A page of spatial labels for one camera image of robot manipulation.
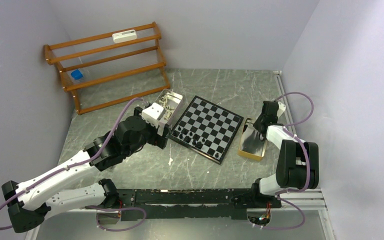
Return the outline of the black bishop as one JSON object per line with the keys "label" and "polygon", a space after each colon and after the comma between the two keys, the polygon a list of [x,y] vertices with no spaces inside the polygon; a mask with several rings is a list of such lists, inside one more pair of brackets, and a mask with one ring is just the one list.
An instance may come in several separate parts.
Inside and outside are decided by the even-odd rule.
{"label": "black bishop", "polygon": [[186,136],[185,138],[184,138],[184,142],[185,143],[189,143],[191,141],[191,138],[189,137],[189,136]]}

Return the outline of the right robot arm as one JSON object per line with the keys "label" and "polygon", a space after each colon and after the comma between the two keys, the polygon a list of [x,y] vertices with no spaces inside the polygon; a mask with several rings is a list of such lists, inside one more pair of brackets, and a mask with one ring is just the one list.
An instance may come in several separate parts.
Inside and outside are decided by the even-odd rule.
{"label": "right robot arm", "polygon": [[270,142],[279,150],[275,173],[252,184],[249,199],[255,207],[262,207],[269,198],[315,189],[319,184],[319,146],[302,140],[278,123],[284,107],[278,101],[264,101],[252,124],[259,141]]}

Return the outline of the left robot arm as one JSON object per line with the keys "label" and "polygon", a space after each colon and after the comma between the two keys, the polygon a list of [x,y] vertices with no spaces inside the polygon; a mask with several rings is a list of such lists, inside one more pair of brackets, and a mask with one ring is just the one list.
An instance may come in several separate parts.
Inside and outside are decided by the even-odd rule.
{"label": "left robot arm", "polygon": [[83,188],[69,190],[68,187],[120,164],[146,144],[164,149],[170,129],[166,120],[156,126],[142,115],[132,115],[61,165],[24,182],[4,183],[2,192],[8,201],[13,230],[27,232],[53,216],[77,208],[121,206],[119,192],[110,179]]}

